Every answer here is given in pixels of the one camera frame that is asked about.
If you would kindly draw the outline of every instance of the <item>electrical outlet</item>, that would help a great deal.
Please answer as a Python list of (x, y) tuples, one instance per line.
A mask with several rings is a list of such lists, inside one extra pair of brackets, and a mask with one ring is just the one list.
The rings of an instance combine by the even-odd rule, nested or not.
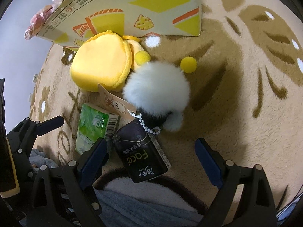
[(37, 82), (37, 79), (38, 79), (38, 74), (35, 74), (35, 75), (34, 75), (34, 78), (33, 78), (33, 82), (36, 83), (36, 82)]

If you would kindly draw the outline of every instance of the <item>green tissue pack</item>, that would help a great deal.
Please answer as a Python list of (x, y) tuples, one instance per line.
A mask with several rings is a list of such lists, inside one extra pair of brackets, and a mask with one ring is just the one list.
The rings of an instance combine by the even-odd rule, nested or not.
[(118, 119), (119, 115), (117, 114), (112, 114), (92, 104), (83, 104), (76, 139), (76, 151), (81, 155), (90, 150), (99, 137), (110, 141), (110, 137), (116, 130)]

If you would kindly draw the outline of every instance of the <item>plastic bag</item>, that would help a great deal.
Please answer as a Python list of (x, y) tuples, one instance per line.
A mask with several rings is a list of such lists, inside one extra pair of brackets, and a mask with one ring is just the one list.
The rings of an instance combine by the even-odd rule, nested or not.
[(31, 18), (29, 21), (31, 25), (27, 28), (24, 34), (26, 40), (30, 40), (33, 36), (36, 36), (39, 33), (47, 19), (56, 11), (62, 1), (63, 0), (53, 0), (52, 4), (46, 5)]

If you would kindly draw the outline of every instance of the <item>barcode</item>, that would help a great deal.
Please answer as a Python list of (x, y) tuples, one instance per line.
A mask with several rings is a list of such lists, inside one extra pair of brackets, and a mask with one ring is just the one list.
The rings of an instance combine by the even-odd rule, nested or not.
[(109, 139), (116, 130), (117, 118), (109, 118), (109, 122), (107, 123), (105, 139)]

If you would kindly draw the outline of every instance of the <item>yellow plush toy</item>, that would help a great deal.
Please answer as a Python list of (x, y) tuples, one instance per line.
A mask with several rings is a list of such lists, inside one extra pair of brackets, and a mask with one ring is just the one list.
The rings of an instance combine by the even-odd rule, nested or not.
[(98, 84), (109, 91), (120, 91), (130, 69), (150, 61), (139, 39), (119, 36), (112, 31), (99, 33), (82, 44), (70, 68), (72, 80), (87, 91), (98, 91)]

